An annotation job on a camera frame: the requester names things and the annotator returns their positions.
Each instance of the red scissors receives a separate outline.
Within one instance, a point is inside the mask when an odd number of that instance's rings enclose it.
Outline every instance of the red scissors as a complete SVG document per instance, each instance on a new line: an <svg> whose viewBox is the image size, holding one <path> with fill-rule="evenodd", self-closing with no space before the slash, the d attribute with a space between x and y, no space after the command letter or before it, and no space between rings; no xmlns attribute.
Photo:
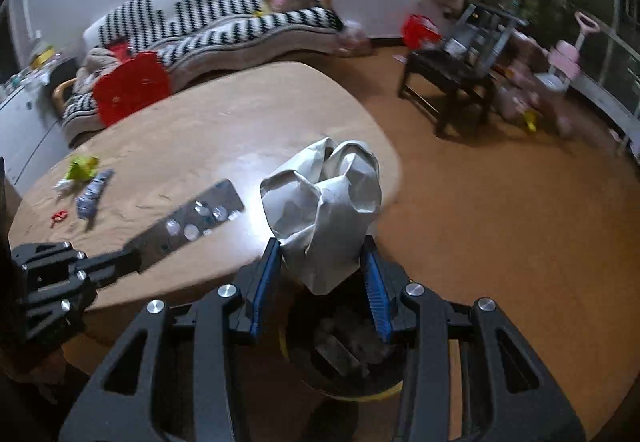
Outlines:
<svg viewBox="0 0 640 442"><path fill-rule="evenodd" d="M62 222L62 220L64 220L68 216L69 216L69 213L66 212L66 209L63 209L62 211L58 211L57 213L53 213L53 215L51 215L51 227L53 227L56 224L56 222Z"/></svg>

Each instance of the red basket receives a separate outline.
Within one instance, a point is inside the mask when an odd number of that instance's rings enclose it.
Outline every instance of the red basket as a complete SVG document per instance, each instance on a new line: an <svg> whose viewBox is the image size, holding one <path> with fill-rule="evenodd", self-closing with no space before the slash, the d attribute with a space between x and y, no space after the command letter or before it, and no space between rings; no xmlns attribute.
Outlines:
<svg viewBox="0 0 640 442"><path fill-rule="evenodd" d="M433 29L438 29L430 18L422 15L409 15L402 25L402 38L409 48L420 48L422 42L436 43L442 36Z"/></svg>

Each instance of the metal plate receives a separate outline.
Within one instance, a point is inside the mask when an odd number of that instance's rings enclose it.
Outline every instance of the metal plate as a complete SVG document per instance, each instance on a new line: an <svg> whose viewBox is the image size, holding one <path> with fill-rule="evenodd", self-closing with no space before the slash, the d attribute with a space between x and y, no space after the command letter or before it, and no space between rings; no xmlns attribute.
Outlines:
<svg viewBox="0 0 640 442"><path fill-rule="evenodd" d="M222 180L189 203L158 220L130 240L125 249L140 253L139 272L146 271L182 246L212 234L224 222L244 211L244 204L229 180Z"/></svg>

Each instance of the blue wrapper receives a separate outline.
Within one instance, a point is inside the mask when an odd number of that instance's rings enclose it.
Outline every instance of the blue wrapper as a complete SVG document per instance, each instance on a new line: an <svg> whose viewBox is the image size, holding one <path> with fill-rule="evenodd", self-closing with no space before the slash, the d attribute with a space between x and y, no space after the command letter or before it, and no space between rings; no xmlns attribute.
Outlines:
<svg viewBox="0 0 640 442"><path fill-rule="evenodd" d="M81 196L76 198L76 209L78 209L78 218L82 220L92 219L98 210L98 200L104 191L107 182L113 175L112 169L101 171L94 177L89 185L82 192Z"/></svg>

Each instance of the wooden floor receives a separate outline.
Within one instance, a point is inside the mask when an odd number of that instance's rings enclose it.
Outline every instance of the wooden floor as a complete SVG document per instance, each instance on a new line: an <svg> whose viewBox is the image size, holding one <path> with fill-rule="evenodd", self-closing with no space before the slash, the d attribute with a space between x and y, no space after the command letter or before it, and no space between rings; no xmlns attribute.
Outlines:
<svg viewBox="0 0 640 442"><path fill-rule="evenodd" d="M594 436L640 370L640 181L608 151L527 135L496 116L476 138L437 139L396 97L402 65L392 54L402 51L300 57L351 92L401 158L402 187L380 217L378 244L446 299L493 297ZM242 372L250 425L255 440L294 440L320 398L273 348L272 360ZM249 381L273 398L251 395ZM362 405L357 440L388 441L397 405Z"/></svg>

